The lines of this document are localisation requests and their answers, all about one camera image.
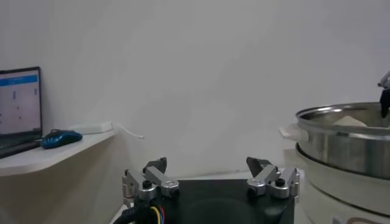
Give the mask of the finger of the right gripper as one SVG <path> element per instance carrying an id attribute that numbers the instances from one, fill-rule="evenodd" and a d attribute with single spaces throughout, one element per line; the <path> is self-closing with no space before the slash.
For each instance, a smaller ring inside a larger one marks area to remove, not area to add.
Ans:
<path id="1" fill-rule="evenodd" d="M 383 88 L 380 96 L 382 118 L 385 118 L 389 111 L 389 76 L 390 73 L 387 72 L 377 84 L 379 87 Z"/>

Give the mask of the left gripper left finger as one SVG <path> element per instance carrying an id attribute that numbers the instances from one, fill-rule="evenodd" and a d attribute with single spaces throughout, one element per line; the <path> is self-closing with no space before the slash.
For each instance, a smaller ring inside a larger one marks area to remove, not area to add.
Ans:
<path id="1" fill-rule="evenodd" d="M 151 203 L 160 195 L 163 198 L 177 199 L 180 184 L 165 175 L 167 158 L 149 161 L 142 171 L 126 169 L 122 176 L 122 199 L 127 207 L 136 202 Z"/>

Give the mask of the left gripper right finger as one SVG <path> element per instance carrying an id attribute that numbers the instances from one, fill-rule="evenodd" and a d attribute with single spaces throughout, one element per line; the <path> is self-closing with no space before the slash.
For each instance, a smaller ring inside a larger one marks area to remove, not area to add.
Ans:
<path id="1" fill-rule="evenodd" d="M 300 197 L 300 173 L 295 167 L 279 169 L 266 159 L 246 158 L 252 177 L 246 181 L 247 199 L 255 203 L 260 197 L 270 194 L 284 200 L 291 197 L 295 203 Z"/>

